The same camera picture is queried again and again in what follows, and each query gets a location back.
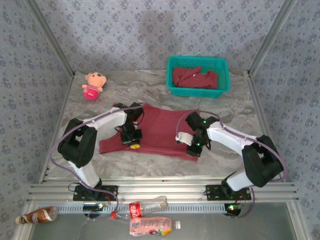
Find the patterned wallpaper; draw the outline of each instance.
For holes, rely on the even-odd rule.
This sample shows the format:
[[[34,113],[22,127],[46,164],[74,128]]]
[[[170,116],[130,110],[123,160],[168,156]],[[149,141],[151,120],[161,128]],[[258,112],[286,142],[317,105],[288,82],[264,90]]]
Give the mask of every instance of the patterned wallpaper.
[[[171,55],[248,69],[283,0],[37,0],[73,70],[165,69]]]
[[[0,1],[0,239],[39,180],[70,77],[23,1]]]
[[[298,1],[254,79],[279,151],[320,239],[320,3]]]

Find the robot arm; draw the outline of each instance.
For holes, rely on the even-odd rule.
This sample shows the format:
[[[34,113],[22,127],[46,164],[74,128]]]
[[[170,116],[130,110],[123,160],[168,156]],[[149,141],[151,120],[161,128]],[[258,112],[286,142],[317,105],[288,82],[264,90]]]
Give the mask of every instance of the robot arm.
[[[137,106],[140,106],[140,104],[133,103],[130,107]],[[118,103],[108,112],[125,108],[127,106]],[[103,113],[85,120],[73,118],[66,127],[64,134],[80,124],[90,123],[67,136],[59,144],[58,152],[69,162],[84,183],[92,188],[99,187],[101,180],[91,162],[96,142],[99,142],[108,131],[119,127],[121,129],[122,144],[130,147],[134,146],[134,148],[139,147],[142,132],[140,129],[137,129],[138,127],[134,123],[143,112],[143,108],[141,107],[134,110],[117,111],[107,116],[106,113]]]
[[[195,131],[194,135],[179,132],[176,141],[188,145],[187,154],[190,156],[200,156],[203,146],[210,148],[210,141],[219,142],[242,156],[244,169],[230,174],[221,183],[226,196],[250,186],[262,188],[284,170],[280,161],[269,150],[252,141],[257,140],[278,153],[272,140],[266,135],[246,135],[231,127],[222,126],[215,117],[203,119],[196,112],[191,113],[186,122]]]

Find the plastic basket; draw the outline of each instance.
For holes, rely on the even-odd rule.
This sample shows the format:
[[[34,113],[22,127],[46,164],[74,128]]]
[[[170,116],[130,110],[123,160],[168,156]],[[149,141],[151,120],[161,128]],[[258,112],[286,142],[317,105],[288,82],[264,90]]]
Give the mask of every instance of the plastic basket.
[[[209,70],[218,74],[217,89],[184,88],[176,87],[173,83],[173,71],[175,67],[194,69],[201,67],[201,73]],[[230,76],[227,61],[222,58],[196,57],[196,56],[171,56],[167,64],[166,85],[175,96],[218,98],[230,90]]]

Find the plush doll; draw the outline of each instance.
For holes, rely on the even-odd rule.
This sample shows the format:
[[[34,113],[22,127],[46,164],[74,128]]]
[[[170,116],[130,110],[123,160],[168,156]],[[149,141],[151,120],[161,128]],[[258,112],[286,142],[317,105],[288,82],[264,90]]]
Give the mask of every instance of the plush doll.
[[[85,75],[85,80],[88,85],[82,85],[84,98],[90,101],[97,100],[103,91],[102,87],[106,84],[107,78],[99,72],[90,72]]]

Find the brown bottle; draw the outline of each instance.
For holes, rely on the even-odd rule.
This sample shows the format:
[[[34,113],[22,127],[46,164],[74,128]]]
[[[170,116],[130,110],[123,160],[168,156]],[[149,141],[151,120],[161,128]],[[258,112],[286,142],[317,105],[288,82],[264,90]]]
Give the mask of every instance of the brown bottle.
[[[41,224],[54,221],[58,216],[58,210],[55,206],[48,206],[32,211],[28,214],[18,216],[15,219],[16,224]]]

